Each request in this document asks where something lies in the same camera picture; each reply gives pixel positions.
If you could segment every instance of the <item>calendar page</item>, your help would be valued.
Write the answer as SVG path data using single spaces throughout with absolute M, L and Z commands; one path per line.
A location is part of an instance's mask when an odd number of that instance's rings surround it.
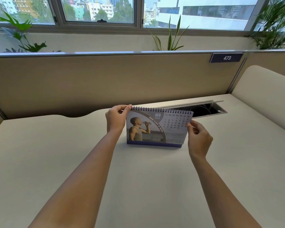
M 127 143 L 181 147 L 192 111 L 132 107 L 127 116 Z

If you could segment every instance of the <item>desk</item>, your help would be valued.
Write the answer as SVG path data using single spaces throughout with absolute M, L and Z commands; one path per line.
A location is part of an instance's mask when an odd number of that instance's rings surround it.
M 232 95 L 143 105 L 224 100 L 228 113 L 198 118 L 214 140 L 207 158 L 263 227 L 285 227 L 285 130 Z M 27 227 L 106 133 L 105 109 L 0 125 L 0 228 Z M 187 139 L 182 148 L 118 140 L 97 228 L 214 227 Z

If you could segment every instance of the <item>number sign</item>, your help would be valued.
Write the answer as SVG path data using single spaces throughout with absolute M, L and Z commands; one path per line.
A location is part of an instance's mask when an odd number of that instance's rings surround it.
M 243 53 L 214 53 L 212 54 L 210 63 L 239 62 L 242 57 Z

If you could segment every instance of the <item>tank top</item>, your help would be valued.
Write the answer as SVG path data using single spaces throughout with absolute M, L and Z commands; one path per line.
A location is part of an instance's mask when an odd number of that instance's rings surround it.
M 132 126 L 131 128 L 134 128 L 134 129 L 136 129 L 136 130 L 138 131 L 138 133 L 135 134 L 133 140 L 134 140 L 134 141 L 142 141 L 142 138 L 143 138 L 142 135 L 143 135 L 143 134 L 142 134 L 141 129 L 140 129 L 140 128 L 137 129 L 137 128 L 134 127 L 134 126 Z

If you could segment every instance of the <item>palm plant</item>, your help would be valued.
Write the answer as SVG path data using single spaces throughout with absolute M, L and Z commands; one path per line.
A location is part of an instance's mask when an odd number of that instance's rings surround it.
M 177 24 L 177 27 L 176 27 L 176 33 L 175 33 L 174 40 L 172 41 L 172 32 L 171 32 L 171 28 L 170 28 L 171 17 L 170 17 L 170 20 L 169 20 L 169 38 L 168 38 L 168 47 L 167 47 L 167 50 L 177 50 L 177 49 L 183 47 L 183 45 L 177 47 L 177 44 L 178 44 L 180 38 L 182 37 L 182 35 L 183 35 L 183 34 L 185 33 L 185 31 L 189 28 L 189 26 L 187 27 L 187 29 L 185 29 L 185 30 L 182 32 L 182 34 L 181 34 L 181 36 L 179 37 L 178 41 L 177 41 L 176 44 L 174 45 L 175 40 L 176 40 L 176 37 L 177 37 L 178 32 L 179 32 L 179 30 L 180 30 L 180 24 L 181 24 L 181 23 L 180 23 L 180 21 L 181 21 L 180 18 L 179 18 L 179 20 L 178 20 L 178 24 Z M 161 41 L 160 41 L 160 39 L 158 38 L 158 36 L 155 36 L 155 37 L 154 37 L 153 34 L 150 32 L 150 30 L 149 30 L 148 28 L 147 28 L 147 30 L 148 30 L 149 33 L 152 35 L 152 37 L 153 37 L 153 39 L 154 39 L 154 42 L 155 42 L 155 44 L 156 44 L 157 50 L 158 50 L 158 51 L 164 50 L 164 48 L 162 47 Z
M 8 37 L 16 38 L 21 43 L 21 45 L 19 45 L 20 48 L 24 49 L 25 51 L 29 51 L 29 52 L 38 52 L 40 49 L 47 47 L 45 42 L 41 43 L 40 45 L 38 45 L 37 43 L 34 43 L 34 45 L 31 45 L 28 42 L 28 39 L 24 32 L 32 27 L 32 22 L 30 20 L 26 20 L 24 23 L 19 23 L 17 19 L 12 18 L 6 12 L 4 13 L 8 18 L 6 19 L 3 17 L 0 17 L 0 22 L 8 22 L 14 27 L 16 27 L 18 30 L 1 27 L 0 31 L 6 34 Z
M 248 37 L 258 49 L 285 48 L 285 0 L 269 0 L 257 16 L 255 30 Z

